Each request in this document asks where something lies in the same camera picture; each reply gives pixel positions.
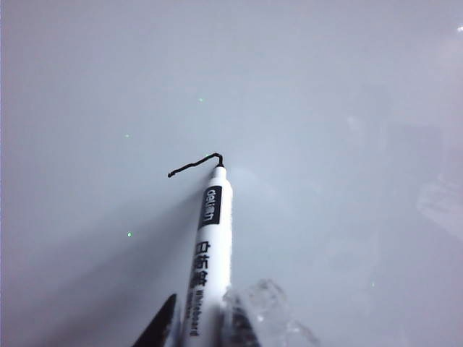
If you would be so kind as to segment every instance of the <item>black label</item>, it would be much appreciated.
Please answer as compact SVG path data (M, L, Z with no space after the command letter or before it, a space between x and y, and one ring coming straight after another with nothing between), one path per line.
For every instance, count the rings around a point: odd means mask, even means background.
M204 191L203 206L201 207L200 225L218 224L220 221L220 205L222 200L222 186L208 187Z

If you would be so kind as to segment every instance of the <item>white marker barrel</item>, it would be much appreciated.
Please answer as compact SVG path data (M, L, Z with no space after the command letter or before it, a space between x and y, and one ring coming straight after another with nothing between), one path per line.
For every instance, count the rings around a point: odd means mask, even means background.
M196 235L182 347L215 347L221 331L223 296L230 285L233 190L217 166L204 191Z

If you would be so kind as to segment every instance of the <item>brand logo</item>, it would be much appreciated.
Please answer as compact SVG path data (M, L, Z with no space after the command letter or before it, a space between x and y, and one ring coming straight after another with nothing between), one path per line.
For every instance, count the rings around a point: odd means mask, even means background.
M198 228L208 224L218 224L220 221L220 205L222 198L222 187L208 187L204 191L203 206L201 209L200 225Z

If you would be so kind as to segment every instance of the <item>clear plastic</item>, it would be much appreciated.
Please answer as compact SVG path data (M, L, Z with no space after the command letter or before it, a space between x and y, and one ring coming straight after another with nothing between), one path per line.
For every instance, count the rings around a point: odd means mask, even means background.
M312 347L320 341L292 317L286 295L272 280L259 280L224 295L222 347Z

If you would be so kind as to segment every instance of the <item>marker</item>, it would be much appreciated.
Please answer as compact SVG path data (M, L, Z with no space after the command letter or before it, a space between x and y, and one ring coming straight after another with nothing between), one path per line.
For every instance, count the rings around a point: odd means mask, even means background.
M233 190L226 179L222 155L214 153L182 168L218 157L201 202L190 281L182 323L182 347L217 346L225 303L223 296L231 281Z

